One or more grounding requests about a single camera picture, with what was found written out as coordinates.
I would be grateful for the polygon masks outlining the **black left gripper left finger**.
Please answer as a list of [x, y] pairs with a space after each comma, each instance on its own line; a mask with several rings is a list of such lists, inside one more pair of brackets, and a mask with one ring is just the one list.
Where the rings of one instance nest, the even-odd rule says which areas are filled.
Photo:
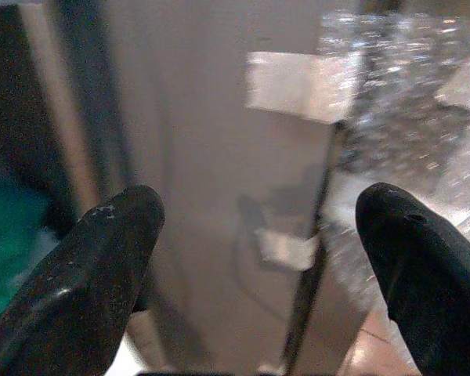
[[0, 313], [0, 375], [104, 374], [164, 223], [145, 185], [89, 210]]

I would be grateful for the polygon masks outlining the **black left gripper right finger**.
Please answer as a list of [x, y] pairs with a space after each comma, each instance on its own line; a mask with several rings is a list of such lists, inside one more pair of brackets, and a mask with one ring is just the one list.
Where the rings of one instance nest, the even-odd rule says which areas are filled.
[[470, 242], [388, 183], [356, 201], [356, 228], [394, 321], [423, 375], [470, 375]]

